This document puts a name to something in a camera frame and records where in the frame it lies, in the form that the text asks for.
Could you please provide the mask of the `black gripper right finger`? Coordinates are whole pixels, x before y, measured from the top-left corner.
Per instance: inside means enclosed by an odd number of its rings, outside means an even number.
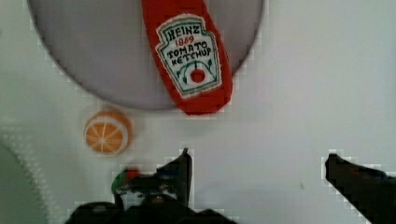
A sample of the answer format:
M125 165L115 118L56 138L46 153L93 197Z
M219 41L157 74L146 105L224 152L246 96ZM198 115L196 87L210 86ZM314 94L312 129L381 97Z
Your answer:
M325 178L371 224L395 224L395 177L351 163L331 153L325 161Z

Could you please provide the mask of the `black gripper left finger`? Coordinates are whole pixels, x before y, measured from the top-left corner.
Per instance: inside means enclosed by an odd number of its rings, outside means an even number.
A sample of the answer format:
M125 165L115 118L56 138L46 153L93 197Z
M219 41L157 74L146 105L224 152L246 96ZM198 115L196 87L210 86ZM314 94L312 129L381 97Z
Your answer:
M155 173L139 174L124 182L124 214L191 215L191 179L192 157L185 147Z

